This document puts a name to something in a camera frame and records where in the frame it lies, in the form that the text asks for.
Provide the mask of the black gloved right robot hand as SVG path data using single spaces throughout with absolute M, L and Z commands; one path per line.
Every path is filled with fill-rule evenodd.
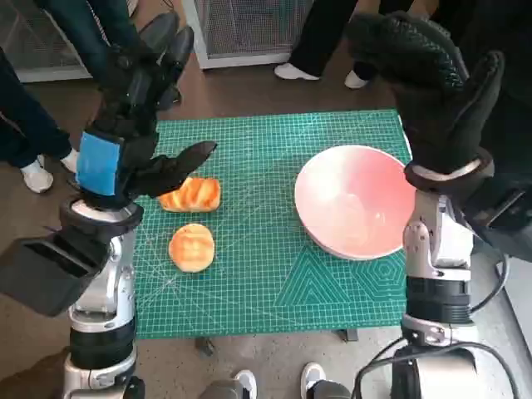
M 505 70 L 501 52 L 468 70 L 447 30 L 406 12 L 357 13 L 347 37 L 352 55 L 390 85 L 417 165 L 448 175 L 479 158 Z

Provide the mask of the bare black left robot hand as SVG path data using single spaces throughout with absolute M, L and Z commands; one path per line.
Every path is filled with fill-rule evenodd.
M 180 79 L 194 43 L 175 11 L 140 30 L 134 46 L 113 46 L 93 122 L 81 135 L 76 182 L 94 208 L 122 209 L 140 195 L 178 189 L 217 147 L 203 140 L 176 157 L 156 155 L 157 113 Z

